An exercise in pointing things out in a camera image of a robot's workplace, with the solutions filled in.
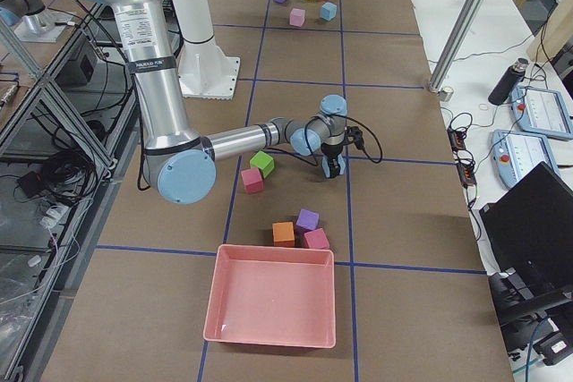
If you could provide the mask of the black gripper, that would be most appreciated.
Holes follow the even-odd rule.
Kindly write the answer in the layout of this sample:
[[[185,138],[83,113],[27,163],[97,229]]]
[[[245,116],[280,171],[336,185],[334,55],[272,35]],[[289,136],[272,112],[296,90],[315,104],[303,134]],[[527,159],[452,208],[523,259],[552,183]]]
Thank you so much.
[[[338,166],[344,165],[344,158],[341,156],[343,148],[344,145],[341,142],[335,144],[321,144],[321,152],[323,155],[322,165],[326,178],[330,178],[330,170],[332,179],[338,176]]]

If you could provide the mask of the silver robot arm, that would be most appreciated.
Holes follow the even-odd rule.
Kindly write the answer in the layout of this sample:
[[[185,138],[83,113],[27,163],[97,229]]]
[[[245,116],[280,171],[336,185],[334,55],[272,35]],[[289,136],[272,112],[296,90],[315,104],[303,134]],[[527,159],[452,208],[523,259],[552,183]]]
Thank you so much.
[[[56,43],[64,31],[43,0],[1,0],[1,19],[22,42]]]
[[[304,122],[274,118],[206,136],[193,129],[184,99],[230,97],[239,68],[239,60],[224,55],[214,39],[207,0],[92,1],[114,12],[147,133],[142,173],[164,199],[199,201],[213,187],[220,159],[277,144],[303,156],[320,151],[329,178],[345,172],[346,101],[339,95],[326,96]]]

